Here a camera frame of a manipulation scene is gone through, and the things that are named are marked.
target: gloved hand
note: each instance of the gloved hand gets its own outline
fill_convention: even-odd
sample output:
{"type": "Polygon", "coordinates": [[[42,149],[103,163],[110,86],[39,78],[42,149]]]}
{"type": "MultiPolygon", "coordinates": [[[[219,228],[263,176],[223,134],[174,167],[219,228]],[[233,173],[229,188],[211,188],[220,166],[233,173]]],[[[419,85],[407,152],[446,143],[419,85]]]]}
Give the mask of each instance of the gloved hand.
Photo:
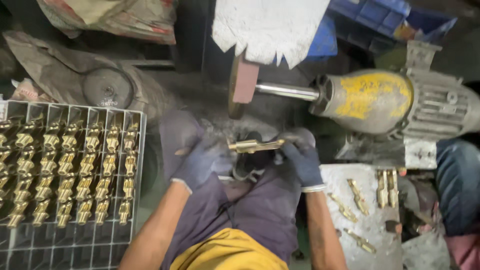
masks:
{"type": "Polygon", "coordinates": [[[195,145],[170,180],[184,183],[192,194],[207,181],[212,165],[225,154],[228,154],[225,140],[204,138],[195,145]]]}
{"type": "Polygon", "coordinates": [[[303,192],[317,192],[326,188],[320,175],[318,153],[314,147],[301,141],[287,141],[281,149],[297,173],[303,192]]]}

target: blue glove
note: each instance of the blue glove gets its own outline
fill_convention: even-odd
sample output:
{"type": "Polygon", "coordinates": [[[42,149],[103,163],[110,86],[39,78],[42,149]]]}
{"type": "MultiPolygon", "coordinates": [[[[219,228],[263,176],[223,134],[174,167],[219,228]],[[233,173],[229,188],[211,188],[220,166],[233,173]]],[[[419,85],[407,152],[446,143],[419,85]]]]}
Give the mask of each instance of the blue glove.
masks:
{"type": "Polygon", "coordinates": [[[282,151],[297,173],[303,192],[317,192],[326,188],[320,175],[320,161],[317,150],[300,141],[287,141],[282,151]]]}
{"type": "Polygon", "coordinates": [[[195,145],[170,180],[184,183],[192,194],[207,181],[213,164],[227,154],[228,145],[225,140],[204,138],[195,145]]]}

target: white cloth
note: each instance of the white cloth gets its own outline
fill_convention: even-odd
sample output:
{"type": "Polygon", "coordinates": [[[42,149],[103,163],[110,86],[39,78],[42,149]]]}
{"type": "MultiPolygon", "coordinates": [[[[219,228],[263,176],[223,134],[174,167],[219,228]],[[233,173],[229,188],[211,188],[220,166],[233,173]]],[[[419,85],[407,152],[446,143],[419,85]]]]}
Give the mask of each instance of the white cloth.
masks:
{"type": "Polygon", "coordinates": [[[245,48],[245,59],[277,65],[285,56],[291,69],[308,50],[330,0],[217,0],[212,37],[235,55],[245,48]]]}

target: purple pants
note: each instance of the purple pants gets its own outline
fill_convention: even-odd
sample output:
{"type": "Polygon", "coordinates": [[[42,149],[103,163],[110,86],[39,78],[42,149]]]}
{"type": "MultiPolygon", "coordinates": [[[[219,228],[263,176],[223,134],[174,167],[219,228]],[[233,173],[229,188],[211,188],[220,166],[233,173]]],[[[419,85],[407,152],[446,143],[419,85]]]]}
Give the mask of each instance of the purple pants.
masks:
{"type": "MultiPolygon", "coordinates": [[[[189,112],[173,110],[164,116],[160,136],[166,181],[170,181],[184,158],[176,156],[175,152],[193,147],[203,133],[189,112]]],[[[310,132],[302,130],[302,133],[314,143],[310,132]]],[[[244,231],[288,263],[291,253],[298,247],[295,212],[300,192],[293,170],[271,163],[246,195],[230,202],[225,185],[216,173],[212,173],[188,199],[161,269],[169,269],[173,260],[186,249],[225,228],[244,231]]]]}

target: wire grid tray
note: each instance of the wire grid tray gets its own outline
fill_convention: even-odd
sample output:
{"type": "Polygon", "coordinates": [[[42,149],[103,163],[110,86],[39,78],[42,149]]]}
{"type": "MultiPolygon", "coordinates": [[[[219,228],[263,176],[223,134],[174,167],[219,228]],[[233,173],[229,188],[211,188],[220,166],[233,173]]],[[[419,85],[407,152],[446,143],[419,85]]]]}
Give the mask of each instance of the wire grid tray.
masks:
{"type": "MultiPolygon", "coordinates": [[[[111,183],[111,201],[108,208],[108,217],[101,226],[97,226],[94,220],[95,205],[94,202],[91,212],[92,216],[85,225],[79,225],[76,222],[76,210],[79,203],[74,199],[73,208],[71,210],[72,219],[69,220],[65,228],[57,227],[57,209],[56,194],[52,194],[52,200],[55,200],[55,206],[50,207],[49,217],[40,227],[32,225],[33,208],[27,208],[26,218],[15,229],[8,229],[7,223],[9,218],[2,213],[0,209],[0,270],[67,270],[67,269],[116,269],[120,263],[125,250],[132,240],[133,232],[135,232],[135,220],[139,203],[139,196],[134,196],[132,202],[132,213],[126,225],[119,223],[119,206],[124,196],[122,187],[125,178],[125,158],[126,151],[123,147],[123,137],[125,136],[128,125],[134,114],[139,114],[141,122],[137,133],[136,149],[138,150],[136,174],[134,176],[134,186],[137,195],[140,194],[140,181],[142,174],[145,125],[146,115],[138,111],[118,110],[110,108],[95,108],[87,106],[61,105],[54,103],[32,103],[21,101],[0,101],[0,120],[7,119],[10,115],[20,111],[26,116],[25,122],[32,117],[32,110],[44,110],[47,114],[46,125],[52,119],[51,112],[54,110],[68,109],[68,124],[72,120],[72,112],[81,111],[87,115],[87,123],[83,127],[84,133],[87,134],[89,122],[95,118],[100,112],[106,113],[106,121],[104,121],[103,149],[99,149],[101,161],[106,151],[106,131],[110,127],[113,115],[123,115],[123,129],[120,136],[119,154],[116,165],[117,170],[112,177],[111,183]]],[[[85,149],[80,149],[77,155],[83,155],[85,149]]],[[[58,177],[54,178],[52,184],[59,181],[58,177]]],[[[76,180],[72,197],[74,198],[76,190],[76,180]]],[[[35,201],[30,198],[30,205],[34,205],[35,201]]]]}

